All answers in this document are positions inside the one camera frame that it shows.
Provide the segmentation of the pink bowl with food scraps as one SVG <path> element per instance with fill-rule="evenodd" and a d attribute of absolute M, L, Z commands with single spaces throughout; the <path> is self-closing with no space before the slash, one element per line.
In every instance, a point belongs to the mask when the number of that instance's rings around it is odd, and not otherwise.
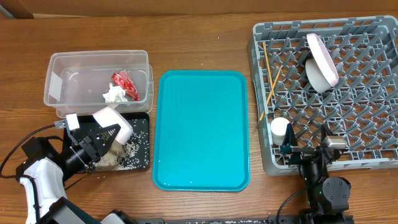
<path fill-rule="evenodd" d="M 110 106 L 93 113 L 93 117 L 102 128 L 114 124 L 120 125 L 121 129 L 119 130 L 115 140 L 121 145 L 125 145 L 133 133 L 133 128 L 128 121 Z"/>

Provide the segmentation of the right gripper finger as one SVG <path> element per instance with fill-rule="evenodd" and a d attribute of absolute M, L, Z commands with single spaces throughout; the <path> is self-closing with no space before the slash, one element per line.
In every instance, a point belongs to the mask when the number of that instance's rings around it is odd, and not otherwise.
<path fill-rule="evenodd" d="M 283 156 L 289 156 L 289 165 L 299 165 L 299 145 L 291 123 L 286 127 L 284 140 L 280 146 L 280 153 Z"/>
<path fill-rule="evenodd" d="M 327 124 L 321 125 L 321 146 L 331 146 L 333 143 L 334 134 L 329 129 Z"/>

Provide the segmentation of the white napkin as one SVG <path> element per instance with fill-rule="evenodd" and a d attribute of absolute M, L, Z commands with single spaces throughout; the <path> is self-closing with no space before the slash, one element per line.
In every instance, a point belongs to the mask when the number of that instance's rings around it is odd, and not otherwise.
<path fill-rule="evenodd" d="M 127 102 L 126 91 L 120 86 L 114 86 L 112 83 L 109 84 L 109 91 L 103 94 L 103 98 L 106 103 L 117 103 Z"/>

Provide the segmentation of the white round plate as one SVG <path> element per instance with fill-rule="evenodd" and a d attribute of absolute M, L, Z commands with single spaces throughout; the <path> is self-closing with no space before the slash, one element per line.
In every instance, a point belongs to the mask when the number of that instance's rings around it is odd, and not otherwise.
<path fill-rule="evenodd" d="M 331 85 L 331 88 L 334 87 L 339 81 L 338 72 L 325 44 L 321 38 L 314 33 L 307 34 L 307 42 L 310 48 L 310 53 L 322 74 Z"/>

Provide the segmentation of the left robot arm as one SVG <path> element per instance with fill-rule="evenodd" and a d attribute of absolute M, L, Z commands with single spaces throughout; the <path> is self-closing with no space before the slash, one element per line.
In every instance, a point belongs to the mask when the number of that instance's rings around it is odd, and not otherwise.
<path fill-rule="evenodd" d="M 18 144 L 27 160 L 16 168 L 16 180 L 24 186 L 28 223 L 96 223 L 96 219 L 67 199 L 65 181 L 89 163 L 98 162 L 113 142 L 125 144 L 133 132 L 130 124 L 96 125 L 81 136 L 72 135 L 66 121 L 52 125 L 64 128 L 71 145 L 57 152 L 53 136 L 35 137 L 29 133 Z"/>

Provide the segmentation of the wooden chopstick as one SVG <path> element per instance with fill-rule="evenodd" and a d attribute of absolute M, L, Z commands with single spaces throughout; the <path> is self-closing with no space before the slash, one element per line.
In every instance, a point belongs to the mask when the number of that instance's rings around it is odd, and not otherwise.
<path fill-rule="evenodd" d="M 265 61 L 266 61 L 268 81 L 269 81 L 270 89 L 271 89 L 271 96 L 274 96 L 274 87 L 273 87 L 273 81 L 272 81 L 272 74 L 271 74 L 271 68 L 270 68 L 270 65 L 269 65 L 269 58 L 268 58 L 268 54 L 267 54 L 267 48 L 266 48 L 265 41 L 262 41 L 262 47 L 263 47 L 263 50 L 264 50 L 264 57 L 265 57 Z"/>
<path fill-rule="evenodd" d="M 279 70 L 278 70 L 277 75 L 276 75 L 276 78 L 275 78 L 275 82 L 276 82 L 276 81 L 278 80 L 278 78 L 279 78 L 280 72 L 282 71 L 282 67 L 283 67 L 283 65 L 281 65 L 281 66 L 279 67 Z M 270 93 L 268 94 L 267 103 L 266 103 L 266 105 L 265 105 L 265 108 L 268 107 L 268 104 L 269 104 L 269 102 L 270 102 L 270 99 L 271 99 L 271 97 L 272 97 L 273 94 L 274 94 L 274 87 L 275 87 L 275 85 L 272 83 L 272 78 L 268 78 L 267 80 L 269 81 Z M 266 112 L 266 111 L 264 110 L 264 111 L 261 113 L 261 116 L 260 116 L 260 118 L 259 118 L 260 121 L 263 119 L 263 117 L 264 117 L 264 115 L 265 115 L 265 112 Z"/>

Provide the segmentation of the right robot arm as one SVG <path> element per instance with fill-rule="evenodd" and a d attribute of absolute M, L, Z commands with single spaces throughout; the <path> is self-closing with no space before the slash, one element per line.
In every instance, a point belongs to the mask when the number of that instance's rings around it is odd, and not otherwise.
<path fill-rule="evenodd" d="M 322 141 L 316 147 L 299 147 L 294 129 L 287 125 L 280 152 L 289 155 L 289 164 L 298 165 L 299 176 L 305 187 L 288 197 L 279 207 L 276 223 L 283 223 L 280 214 L 294 197 L 306 193 L 309 207 L 299 212 L 294 223 L 349 224 L 352 216 L 345 215 L 349 209 L 351 183 L 343 177 L 330 177 L 327 164 L 341 157 L 346 151 L 343 137 L 333 134 L 327 124 L 321 125 Z"/>

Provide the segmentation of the white cup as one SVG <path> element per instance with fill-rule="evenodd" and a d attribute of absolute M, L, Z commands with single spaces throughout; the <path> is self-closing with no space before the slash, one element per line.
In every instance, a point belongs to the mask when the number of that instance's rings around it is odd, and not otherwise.
<path fill-rule="evenodd" d="M 282 145 L 285 138 L 287 125 L 289 123 L 290 121 L 283 117 L 279 117 L 272 120 L 270 128 L 271 128 L 272 142 L 275 145 L 278 146 Z"/>

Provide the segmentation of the red snack wrapper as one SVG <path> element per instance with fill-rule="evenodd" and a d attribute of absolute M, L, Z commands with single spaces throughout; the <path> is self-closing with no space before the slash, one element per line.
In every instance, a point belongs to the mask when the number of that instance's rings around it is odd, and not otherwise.
<path fill-rule="evenodd" d="M 129 72 L 127 70 L 113 73 L 111 78 L 114 84 L 120 86 L 134 101 L 140 100 L 138 91 L 134 85 L 134 82 L 129 78 Z"/>

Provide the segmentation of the grey bowl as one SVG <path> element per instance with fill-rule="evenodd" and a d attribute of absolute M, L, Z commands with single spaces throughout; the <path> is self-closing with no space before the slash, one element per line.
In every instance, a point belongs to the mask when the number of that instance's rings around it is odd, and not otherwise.
<path fill-rule="evenodd" d="M 331 85 L 327 82 L 325 76 L 322 74 L 316 61 L 313 58 L 306 61 L 305 71 L 309 83 L 316 92 L 323 93 L 331 88 Z"/>

